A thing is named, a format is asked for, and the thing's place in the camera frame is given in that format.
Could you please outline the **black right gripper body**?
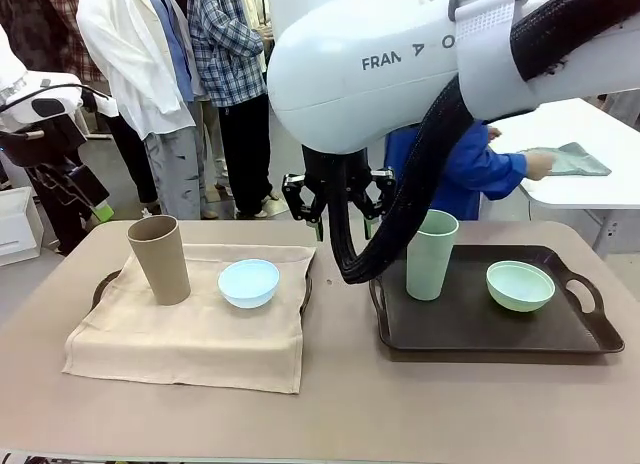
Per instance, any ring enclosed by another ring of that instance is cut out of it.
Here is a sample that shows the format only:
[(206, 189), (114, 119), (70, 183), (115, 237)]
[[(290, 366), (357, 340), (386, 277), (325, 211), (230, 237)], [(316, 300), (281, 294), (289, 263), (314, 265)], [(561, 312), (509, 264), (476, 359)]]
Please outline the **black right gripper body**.
[(302, 147), (305, 164), (305, 183), (316, 193), (327, 185), (345, 190), (350, 200), (366, 194), (372, 182), (367, 149), (350, 154), (328, 154)]

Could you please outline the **person's right hand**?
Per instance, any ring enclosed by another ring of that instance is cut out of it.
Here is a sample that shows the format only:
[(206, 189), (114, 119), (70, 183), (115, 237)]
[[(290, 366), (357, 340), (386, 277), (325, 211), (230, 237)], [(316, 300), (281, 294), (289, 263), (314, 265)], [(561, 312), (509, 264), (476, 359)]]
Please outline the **person's right hand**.
[(527, 179), (532, 181), (540, 181), (544, 177), (548, 176), (553, 169), (555, 157), (546, 152), (527, 151), (524, 153), (526, 160), (526, 173)]

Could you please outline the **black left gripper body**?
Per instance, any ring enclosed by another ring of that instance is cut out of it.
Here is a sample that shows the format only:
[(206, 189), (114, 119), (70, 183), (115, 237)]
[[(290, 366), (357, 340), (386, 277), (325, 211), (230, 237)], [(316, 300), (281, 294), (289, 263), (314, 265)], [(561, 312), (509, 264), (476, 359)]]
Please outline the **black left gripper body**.
[(86, 142), (70, 117), (55, 117), (9, 133), (1, 132), (1, 149), (63, 205), (80, 202), (91, 210), (107, 205), (108, 191), (82, 162), (78, 148)]

